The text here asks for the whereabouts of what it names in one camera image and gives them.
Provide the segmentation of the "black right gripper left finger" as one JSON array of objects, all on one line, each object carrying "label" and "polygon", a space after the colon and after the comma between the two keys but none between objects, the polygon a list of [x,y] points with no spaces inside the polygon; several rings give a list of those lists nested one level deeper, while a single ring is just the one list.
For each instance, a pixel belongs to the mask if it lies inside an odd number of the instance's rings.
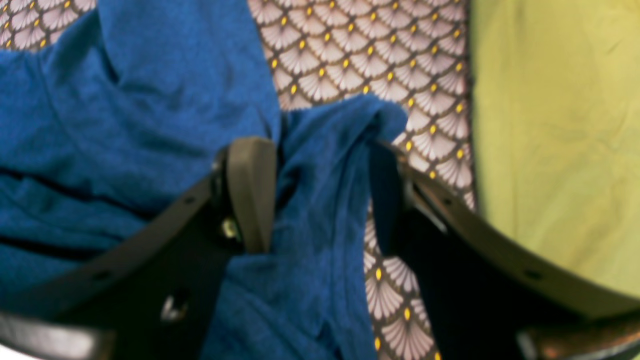
[{"label": "black right gripper left finger", "polygon": [[252,255],[270,251],[278,156],[264,137],[240,137],[227,148],[225,178],[231,215],[224,230]]}]

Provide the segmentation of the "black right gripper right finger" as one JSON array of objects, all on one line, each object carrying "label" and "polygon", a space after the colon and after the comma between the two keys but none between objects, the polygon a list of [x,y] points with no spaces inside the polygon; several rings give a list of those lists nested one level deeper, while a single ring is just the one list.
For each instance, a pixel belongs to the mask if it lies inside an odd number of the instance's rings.
[{"label": "black right gripper right finger", "polygon": [[369,186],[375,235],[383,256],[400,252],[402,216],[409,201],[408,164],[402,151],[384,141],[369,146]]}]

